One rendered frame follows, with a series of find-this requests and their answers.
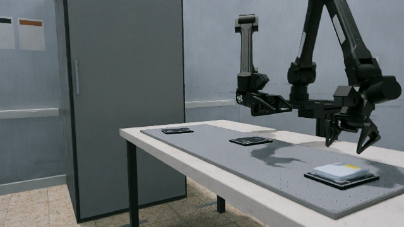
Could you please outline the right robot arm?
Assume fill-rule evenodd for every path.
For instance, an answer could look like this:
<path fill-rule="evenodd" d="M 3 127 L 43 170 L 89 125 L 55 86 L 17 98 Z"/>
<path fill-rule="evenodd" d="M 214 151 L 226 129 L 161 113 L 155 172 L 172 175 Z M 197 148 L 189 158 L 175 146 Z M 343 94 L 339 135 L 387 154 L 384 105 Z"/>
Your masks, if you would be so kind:
<path fill-rule="evenodd" d="M 258 31 L 259 21 L 255 13 L 235 18 L 235 33 L 241 34 L 241 68 L 237 74 L 236 102 L 245 107 L 245 101 L 253 102 L 253 96 L 268 95 L 258 90 L 265 87 L 269 78 L 258 73 L 258 67 L 253 65 L 253 33 Z"/>

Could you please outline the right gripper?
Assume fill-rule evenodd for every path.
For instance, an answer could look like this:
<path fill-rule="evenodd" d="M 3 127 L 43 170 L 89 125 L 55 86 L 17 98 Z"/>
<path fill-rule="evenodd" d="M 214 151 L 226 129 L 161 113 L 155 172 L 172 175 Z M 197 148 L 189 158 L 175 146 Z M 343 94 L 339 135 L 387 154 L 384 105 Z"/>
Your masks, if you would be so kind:
<path fill-rule="evenodd" d="M 275 101 L 275 109 L 271 107 L 271 103 Z M 288 109 L 281 110 L 281 102 L 284 103 Z M 253 96 L 252 103 L 245 101 L 246 106 L 251 108 L 251 115 L 253 117 L 262 115 L 271 115 L 284 112 L 292 112 L 293 107 L 290 106 L 281 95 L 257 95 Z"/>

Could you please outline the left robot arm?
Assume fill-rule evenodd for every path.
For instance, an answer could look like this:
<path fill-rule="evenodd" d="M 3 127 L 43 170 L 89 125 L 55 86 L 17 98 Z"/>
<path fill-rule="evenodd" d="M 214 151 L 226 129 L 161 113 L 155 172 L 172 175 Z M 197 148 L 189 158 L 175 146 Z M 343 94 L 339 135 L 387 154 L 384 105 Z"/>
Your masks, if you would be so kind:
<path fill-rule="evenodd" d="M 362 40 L 347 0 L 308 0 L 299 52 L 287 73 L 288 83 L 292 86 L 290 100 L 286 102 L 315 104 L 315 100 L 309 100 L 307 86 L 316 80 L 317 64 L 312 61 L 312 55 L 324 5 L 342 48 L 348 78 L 348 86 L 337 87 L 333 105 L 342 106 L 340 114 L 369 117 L 375 104 L 399 98 L 401 86 L 394 75 L 382 75 L 376 58 Z M 354 87 L 360 88 L 356 91 Z"/>

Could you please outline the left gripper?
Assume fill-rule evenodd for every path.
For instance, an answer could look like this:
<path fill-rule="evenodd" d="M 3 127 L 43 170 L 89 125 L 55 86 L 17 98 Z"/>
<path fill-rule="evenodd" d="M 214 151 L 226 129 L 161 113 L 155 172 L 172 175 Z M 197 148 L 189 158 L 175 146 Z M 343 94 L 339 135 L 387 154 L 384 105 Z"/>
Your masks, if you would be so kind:
<path fill-rule="evenodd" d="M 381 136 L 379 135 L 379 131 L 377 129 L 378 127 L 369 117 L 335 113 L 333 118 L 335 120 L 339 120 L 341 123 L 339 126 L 336 122 L 332 122 L 331 120 L 324 121 L 326 130 L 325 146 L 329 147 L 342 131 L 358 133 L 359 129 L 362 129 L 356 150 L 357 154 L 361 154 L 369 146 L 381 140 Z M 330 139 L 331 129 L 333 130 L 333 133 Z M 369 136 L 370 139 L 363 145 L 367 136 Z"/>

